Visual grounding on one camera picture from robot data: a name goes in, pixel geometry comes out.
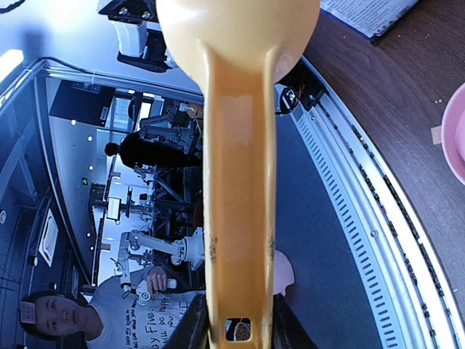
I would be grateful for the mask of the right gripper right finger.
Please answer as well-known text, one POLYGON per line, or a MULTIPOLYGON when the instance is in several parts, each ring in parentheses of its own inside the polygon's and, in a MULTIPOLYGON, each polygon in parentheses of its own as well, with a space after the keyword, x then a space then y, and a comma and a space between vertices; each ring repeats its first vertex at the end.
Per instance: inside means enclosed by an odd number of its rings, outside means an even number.
POLYGON ((272 348, 318 349, 281 294, 273 298, 272 348))

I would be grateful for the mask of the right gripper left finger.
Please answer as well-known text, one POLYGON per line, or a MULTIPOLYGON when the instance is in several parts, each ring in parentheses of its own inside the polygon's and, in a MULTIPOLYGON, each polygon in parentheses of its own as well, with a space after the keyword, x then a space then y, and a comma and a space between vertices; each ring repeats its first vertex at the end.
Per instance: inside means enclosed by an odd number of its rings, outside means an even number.
POLYGON ((169 348, 200 349, 209 348, 207 344, 209 314, 206 296, 198 294, 190 303, 187 312, 169 338, 169 348))

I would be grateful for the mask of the yellow plastic scoop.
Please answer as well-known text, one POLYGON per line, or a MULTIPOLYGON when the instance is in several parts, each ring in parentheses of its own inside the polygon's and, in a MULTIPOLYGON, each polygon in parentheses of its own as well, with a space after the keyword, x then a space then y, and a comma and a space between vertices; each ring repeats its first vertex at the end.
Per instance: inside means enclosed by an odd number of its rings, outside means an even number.
POLYGON ((301 58, 318 1, 157 1, 177 65, 200 87, 206 304, 212 348, 270 348, 274 86, 301 58))

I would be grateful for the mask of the purple puppy food bag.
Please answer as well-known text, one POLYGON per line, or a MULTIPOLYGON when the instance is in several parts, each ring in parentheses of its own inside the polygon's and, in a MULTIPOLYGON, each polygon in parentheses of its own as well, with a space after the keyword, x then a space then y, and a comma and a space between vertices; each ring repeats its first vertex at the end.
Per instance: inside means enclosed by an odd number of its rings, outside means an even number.
POLYGON ((418 0, 322 0, 320 8, 370 41, 380 39, 418 0))

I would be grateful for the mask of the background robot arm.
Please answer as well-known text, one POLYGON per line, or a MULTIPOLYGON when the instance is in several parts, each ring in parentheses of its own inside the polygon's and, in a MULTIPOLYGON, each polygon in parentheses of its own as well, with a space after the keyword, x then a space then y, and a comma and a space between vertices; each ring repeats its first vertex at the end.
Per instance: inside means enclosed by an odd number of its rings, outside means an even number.
MULTIPOLYGON (((136 303, 147 309, 153 300, 148 291, 147 281, 142 280, 136 286, 130 281, 129 261, 136 260, 139 265, 147 266, 155 260, 156 253, 171 256, 171 263, 190 264, 191 270, 199 269, 204 264, 204 232, 197 228, 192 236, 185 236, 173 242, 148 236, 138 230, 121 234, 116 264, 116 275, 120 278, 123 296, 134 294, 136 303)), ((273 348, 315 348, 299 319, 286 302, 286 288, 295 282, 294 271, 287 256, 279 250, 275 251, 273 276, 273 315, 272 315, 272 347, 273 348)), ((174 327, 175 334, 181 338, 169 340, 167 348, 200 348, 206 339, 207 330, 206 297, 197 295, 193 305, 187 307, 187 318, 174 327)))

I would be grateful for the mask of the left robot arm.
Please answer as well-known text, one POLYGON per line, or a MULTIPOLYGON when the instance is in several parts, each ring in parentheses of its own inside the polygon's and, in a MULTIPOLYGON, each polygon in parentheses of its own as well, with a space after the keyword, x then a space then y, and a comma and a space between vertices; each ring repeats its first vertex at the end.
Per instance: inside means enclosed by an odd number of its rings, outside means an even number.
POLYGON ((147 26, 159 23, 154 1, 99 1, 97 13, 105 16, 116 30, 117 61, 153 73, 165 73, 178 67, 162 31, 147 26))

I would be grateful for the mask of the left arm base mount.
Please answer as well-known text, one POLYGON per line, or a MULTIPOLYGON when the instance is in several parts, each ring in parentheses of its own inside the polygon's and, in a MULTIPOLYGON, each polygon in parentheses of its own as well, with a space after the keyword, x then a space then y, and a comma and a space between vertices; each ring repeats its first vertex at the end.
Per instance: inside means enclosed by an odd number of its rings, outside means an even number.
POLYGON ((302 58, 277 85, 283 89, 278 98, 276 116, 290 114, 298 105, 309 111, 326 93, 323 83, 302 58))

